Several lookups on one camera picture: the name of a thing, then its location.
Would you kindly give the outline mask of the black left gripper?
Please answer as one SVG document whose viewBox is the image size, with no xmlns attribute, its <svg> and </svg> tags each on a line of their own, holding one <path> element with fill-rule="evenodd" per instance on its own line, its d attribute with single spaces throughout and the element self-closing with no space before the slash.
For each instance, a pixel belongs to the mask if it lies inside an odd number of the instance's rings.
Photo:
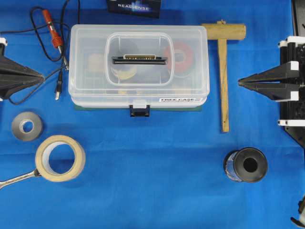
<svg viewBox="0 0 305 229">
<path fill-rule="evenodd" d="M 5 57 L 7 45 L 7 40 L 0 37 L 0 98 L 2 100 L 9 99 L 12 94 L 44 81 L 41 73 Z"/>
</svg>

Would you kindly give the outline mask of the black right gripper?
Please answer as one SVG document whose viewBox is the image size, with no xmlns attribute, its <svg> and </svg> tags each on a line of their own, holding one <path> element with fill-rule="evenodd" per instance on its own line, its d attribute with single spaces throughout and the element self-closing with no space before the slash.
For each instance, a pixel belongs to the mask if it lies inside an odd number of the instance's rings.
<svg viewBox="0 0 305 229">
<path fill-rule="evenodd" d="M 281 65 L 238 80 L 239 86 L 281 102 L 279 125 L 305 125 L 305 38 L 289 36 L 278 44 Z"/>
</svg>

